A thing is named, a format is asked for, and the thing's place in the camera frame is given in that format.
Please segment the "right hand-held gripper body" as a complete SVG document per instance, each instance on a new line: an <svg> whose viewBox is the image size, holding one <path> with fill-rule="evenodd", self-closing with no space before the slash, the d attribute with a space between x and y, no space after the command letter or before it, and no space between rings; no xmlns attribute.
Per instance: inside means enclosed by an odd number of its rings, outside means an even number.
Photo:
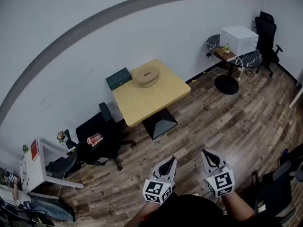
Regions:
<svg viewBox="0 0 303 227"><path fill-rule="evenodd" d="M235 180L233 170L223 166L220 172L205 179L207 187L218 198L234 191Z"/></svg>

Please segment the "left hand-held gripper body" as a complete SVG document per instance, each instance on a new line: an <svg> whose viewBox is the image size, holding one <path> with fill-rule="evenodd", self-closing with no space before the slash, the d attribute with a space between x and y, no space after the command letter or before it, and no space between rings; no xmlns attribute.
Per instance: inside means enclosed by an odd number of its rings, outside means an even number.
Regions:
<svg viewBox="0 0 303 227"><path fill-rule="evenodd" d="M173 192L174 175L152 174L145 180L143 187L144 199L148 202L163 204Z"/></svg>

